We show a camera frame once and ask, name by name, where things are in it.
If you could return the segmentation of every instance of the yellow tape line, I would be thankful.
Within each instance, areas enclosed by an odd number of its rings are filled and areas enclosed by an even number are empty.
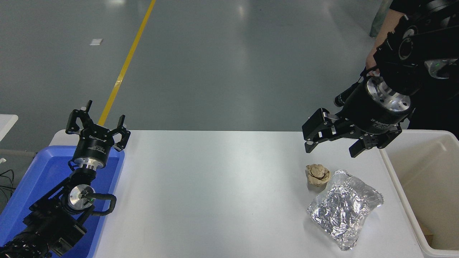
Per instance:
[[[132,56],[134,55],[135,49],[137,48],[137,45],[140,41],[140,37],[142,36],[146,22],[148,21],[148,18],[150,17],[150,13],[153,10],[153,6],[155,5],[155,2],[156,0],[151,0],[150,6],[148,7],[148,10],[146,11],[142,24],[140,25],[139,31],[137,32],[137,35],[135,36],[134,42],[132,43],[128,56],[126,57],[123,67],[121,68],[121,71],[118,75],[118,79],[116,80],[115,86],[113,87],[112,92],[110,93],[110,96],[108,97],[108,101],[105,104],[104,111],[102,111],[101,118],[99,119],[99,122],[97,122],[100,126],[104,126],[105,120],[107,120],[108,113],[110,112],[113,102],[115,101],[116,95],[118,94],[119,87],[121,86],[121,83],[123,82],[124,75],[126,74],[129,64],[131,63]]]

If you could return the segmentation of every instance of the white plastic bin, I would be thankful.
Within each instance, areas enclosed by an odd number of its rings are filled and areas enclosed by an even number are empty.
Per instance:
[[[459,258],[459,141],[404,130],[381,154],[424,256]],[[417,220],[433,233],[432,247]]]

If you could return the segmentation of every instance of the gray epoxy floor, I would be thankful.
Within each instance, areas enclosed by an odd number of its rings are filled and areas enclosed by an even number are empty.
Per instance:
[[[0,113],[19,120],[0,149],[48,146],[88,99],[97,122],[149,3],[1,1]],[[358,79],[379,3],[157,0],[105,126],[300,131]],[[30,159],[8,158],[20,178]]]

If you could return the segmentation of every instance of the white tabletop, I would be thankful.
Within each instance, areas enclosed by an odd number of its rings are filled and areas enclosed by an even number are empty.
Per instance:
[[[51,145],[77,140],[60,131]],[[95,257],[423,257],[379,151],[351,158],[352,143],[307,154],[300,132],[132,131]],[[312,163],[346,169],[384,196],[353,250],[306,213],[319,193],[304,172]]]
[[[17,121],[17,115],[0,114],[0,141]]]

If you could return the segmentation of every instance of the crumpled aluminum foil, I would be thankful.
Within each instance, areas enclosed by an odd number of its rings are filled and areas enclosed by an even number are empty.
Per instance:
[[[343,251],[356,245],[368,214],[383,204],[382,194],[345,170],[337,170],[327,187],[309,205],[311,219]]]

